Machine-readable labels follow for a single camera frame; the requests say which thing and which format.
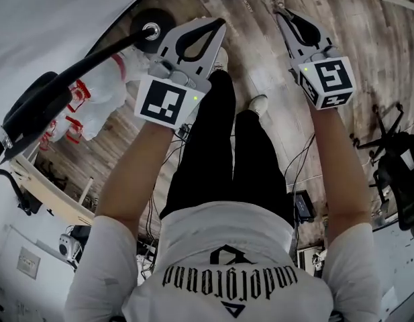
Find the white round device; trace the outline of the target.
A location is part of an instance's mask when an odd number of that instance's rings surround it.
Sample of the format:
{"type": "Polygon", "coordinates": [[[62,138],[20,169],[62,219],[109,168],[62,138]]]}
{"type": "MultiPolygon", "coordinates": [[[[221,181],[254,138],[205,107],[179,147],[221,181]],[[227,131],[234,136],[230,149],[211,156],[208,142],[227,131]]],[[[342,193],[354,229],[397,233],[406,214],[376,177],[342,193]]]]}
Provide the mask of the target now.
{"type": "Polygon", "coordinates": [[[58,248],[60,254],[67,262],[79,262],[82,253],[80,241],[73,238],[71,235],[64,233],[59,237],[58,248]]]}

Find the person's white printed shirt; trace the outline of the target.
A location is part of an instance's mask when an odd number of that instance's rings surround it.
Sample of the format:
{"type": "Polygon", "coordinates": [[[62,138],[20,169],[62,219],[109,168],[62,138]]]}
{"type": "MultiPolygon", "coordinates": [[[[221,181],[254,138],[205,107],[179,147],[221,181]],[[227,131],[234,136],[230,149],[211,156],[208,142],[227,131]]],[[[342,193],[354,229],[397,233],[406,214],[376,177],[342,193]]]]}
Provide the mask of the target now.
{"type": "Polygon", "coordinates": [[[261,207],[214,202],[162,222],[153,274],[138,282],[136,240],[94,219],[64,310],[65,322],[378,322],[380,281],[372,228],[329,246],[321,278],[297,268],[293,228],[261,207]]]}

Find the person's left forearm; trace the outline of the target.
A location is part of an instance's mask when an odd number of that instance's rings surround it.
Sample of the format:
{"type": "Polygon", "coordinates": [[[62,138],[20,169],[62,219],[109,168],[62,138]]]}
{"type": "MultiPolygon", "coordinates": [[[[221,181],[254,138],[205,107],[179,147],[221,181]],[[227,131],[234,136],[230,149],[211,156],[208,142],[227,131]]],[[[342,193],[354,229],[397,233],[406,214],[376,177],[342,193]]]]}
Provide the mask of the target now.
{"type": "Polygon", "coordinates": [[[145,122],[102,188],[94,220],[112,218],[136,237],[174,130],[145,122]]]}

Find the person's beige shoe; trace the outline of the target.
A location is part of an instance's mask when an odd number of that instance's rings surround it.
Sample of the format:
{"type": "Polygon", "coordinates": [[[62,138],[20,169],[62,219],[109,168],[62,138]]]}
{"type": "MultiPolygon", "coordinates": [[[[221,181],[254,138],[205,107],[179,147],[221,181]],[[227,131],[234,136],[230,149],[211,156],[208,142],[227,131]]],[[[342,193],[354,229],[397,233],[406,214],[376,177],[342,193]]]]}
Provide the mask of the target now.
{"type": "Polygon", "coordinates": [[[248,110],[254,112],[258,117],[262,117],[268,110],[268,97],[266,95],[254,97],[248,105],[248,110]]]}
{"type": "Polygon", "coordinates": [[[222,70],[224,72],[227,72],[227,66],[228,66],[228,55],[226,50],[221,47],[217,53],[217,56],[215,58],[215,61],[213,63],[212,72],[222,70]]]}

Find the person's right beige shoe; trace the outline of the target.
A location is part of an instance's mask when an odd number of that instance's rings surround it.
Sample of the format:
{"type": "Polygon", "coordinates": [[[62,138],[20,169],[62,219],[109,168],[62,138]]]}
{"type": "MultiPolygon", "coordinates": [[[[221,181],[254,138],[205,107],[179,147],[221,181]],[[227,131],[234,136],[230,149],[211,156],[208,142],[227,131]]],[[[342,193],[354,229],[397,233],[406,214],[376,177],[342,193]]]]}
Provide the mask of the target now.
{"type": "Polygon", "coordinates": [[[254,97],[248,105],[248,110],[254,112],[258,117],[262,117],[268,110],[268,97],[266,95],[254,97]]]}

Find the black battery box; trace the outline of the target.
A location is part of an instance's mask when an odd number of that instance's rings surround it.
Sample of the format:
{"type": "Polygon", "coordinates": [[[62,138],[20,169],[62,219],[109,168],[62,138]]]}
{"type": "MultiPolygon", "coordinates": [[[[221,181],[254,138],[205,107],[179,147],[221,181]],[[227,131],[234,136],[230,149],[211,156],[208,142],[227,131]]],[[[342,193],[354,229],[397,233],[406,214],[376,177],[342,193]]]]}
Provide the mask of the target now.
{"type": "Polygon", "coordinates": [[[306,190],[293,193],[293,203],[295,206],[297,221],[299,223],[312,223],[315,219],[315,209],[306,190]]]}

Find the person's right forearm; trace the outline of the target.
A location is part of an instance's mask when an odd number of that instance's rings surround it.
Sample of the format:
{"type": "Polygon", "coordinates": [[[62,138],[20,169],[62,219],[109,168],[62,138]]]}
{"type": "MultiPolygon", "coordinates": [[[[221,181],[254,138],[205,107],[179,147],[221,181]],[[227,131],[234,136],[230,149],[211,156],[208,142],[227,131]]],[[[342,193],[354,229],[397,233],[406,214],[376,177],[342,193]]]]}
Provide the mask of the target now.
{"type": "Polygon", "coordinates": [[[336,109],[310,108],[327,201],[327,240],[349,228],[370,223],[368,181],[336,109]]]}

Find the person's black trousers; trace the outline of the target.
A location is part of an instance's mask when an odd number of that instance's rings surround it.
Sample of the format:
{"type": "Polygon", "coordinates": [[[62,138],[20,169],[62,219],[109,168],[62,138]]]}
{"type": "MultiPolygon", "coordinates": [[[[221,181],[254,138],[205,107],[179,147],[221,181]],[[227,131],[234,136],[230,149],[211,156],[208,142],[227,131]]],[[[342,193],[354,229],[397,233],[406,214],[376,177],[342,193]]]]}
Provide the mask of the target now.
{"type": "Polygon", "coordinates": [[[204,203],[232,201],[262,207],[290,225],[293,207],[274,146],[252,110],[236,112],[230,75],[213,72],[199,105],[160,218],[204,203]]]}

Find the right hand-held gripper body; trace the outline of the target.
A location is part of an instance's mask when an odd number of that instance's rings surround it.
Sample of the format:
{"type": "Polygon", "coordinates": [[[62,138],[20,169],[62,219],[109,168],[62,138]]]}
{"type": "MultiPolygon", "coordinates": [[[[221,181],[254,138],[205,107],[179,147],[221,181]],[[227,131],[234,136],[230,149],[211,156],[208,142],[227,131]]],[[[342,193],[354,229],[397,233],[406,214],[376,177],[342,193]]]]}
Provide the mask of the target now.
{"type": "Polygon", "coordinates": [[[349,103],[356,92],[356,79],[347,56],[334,45],[298,54],[291,68],[308,102],[316,110],[337,108],[349,103]]]}

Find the black office chair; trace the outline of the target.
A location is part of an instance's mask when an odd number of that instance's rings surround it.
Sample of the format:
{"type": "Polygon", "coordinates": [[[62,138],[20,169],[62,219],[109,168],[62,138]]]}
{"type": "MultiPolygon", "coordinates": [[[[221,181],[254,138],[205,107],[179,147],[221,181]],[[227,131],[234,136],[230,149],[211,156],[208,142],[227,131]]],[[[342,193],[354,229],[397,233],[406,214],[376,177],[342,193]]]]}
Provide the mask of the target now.
{"type": "Polygon", "coordinates": [[[390,129],[385,129],[378,105],[372,106],[380,126],[377,140],[361,144],[354,134],[350,135],[350,139],[358,150],[371,149],[370,163],[378,165],[371,187],[377,188],[383,207],[389,204],[383,190],[391,188],[397,205],[399,227],[402,231],[409,230],[414,238],[414,135],[398,130],[404,111],[400,103],[396,103],[396,108],[399,116],[390,129]]]}

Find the beige wooden desk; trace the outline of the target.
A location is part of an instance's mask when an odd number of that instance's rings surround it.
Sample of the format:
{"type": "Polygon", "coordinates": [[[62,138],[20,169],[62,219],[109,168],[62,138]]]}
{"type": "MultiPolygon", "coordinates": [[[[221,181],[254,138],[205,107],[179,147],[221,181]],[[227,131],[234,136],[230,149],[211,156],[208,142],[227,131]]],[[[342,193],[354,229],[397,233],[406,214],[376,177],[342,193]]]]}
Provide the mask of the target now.
{"type": "Polygon", "coordinates": [[[33,194],[55,215],[69,225],[91,226],[94,213],[50,182],[25,156],[17,155],[9,165],[18,185],[33,194]]]}

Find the white table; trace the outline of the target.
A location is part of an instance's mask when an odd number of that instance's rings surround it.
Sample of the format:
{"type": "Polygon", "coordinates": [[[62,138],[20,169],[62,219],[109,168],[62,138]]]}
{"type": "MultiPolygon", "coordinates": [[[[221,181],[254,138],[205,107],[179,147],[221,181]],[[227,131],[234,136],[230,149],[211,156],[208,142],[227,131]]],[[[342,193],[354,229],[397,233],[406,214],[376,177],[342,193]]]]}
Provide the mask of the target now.
{"type": "Polygon", "coordinates": [[[387,3],[392,3],[394,5],[398,5],[398,6],[414,11],[414,3],[408,0],[382,0],[382,1],[387,2],[387,3]]]}

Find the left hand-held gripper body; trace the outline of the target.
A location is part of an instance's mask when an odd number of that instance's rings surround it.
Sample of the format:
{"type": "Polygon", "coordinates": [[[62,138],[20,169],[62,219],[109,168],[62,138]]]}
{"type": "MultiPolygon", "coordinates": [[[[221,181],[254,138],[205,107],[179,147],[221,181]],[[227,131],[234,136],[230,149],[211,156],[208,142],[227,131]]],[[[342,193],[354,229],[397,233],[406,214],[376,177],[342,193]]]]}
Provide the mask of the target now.
{"type": "Polygon", "coordinates": [[[148,73],[141,79],[134,115],[176,129],[210,89],[207,78],[191,77],[183,70],[183,65],[174,65],[154,55],[148,73]]]}

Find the person's left beige shoe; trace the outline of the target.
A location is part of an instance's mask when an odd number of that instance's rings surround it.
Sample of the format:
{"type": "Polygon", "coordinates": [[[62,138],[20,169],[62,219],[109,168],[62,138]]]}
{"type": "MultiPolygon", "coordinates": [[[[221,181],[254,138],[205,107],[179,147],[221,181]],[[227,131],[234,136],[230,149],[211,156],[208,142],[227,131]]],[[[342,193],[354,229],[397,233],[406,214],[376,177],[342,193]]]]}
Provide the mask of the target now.
{"type": "Polygon", "coordinates": [[[213,63],[212,72],[222,70],[224,72],[227,72],[227,66],[228,66],[228,55],[226,50],[221,47],[217,53],[217,56],[215,58],[215,61],[213,63]]]}

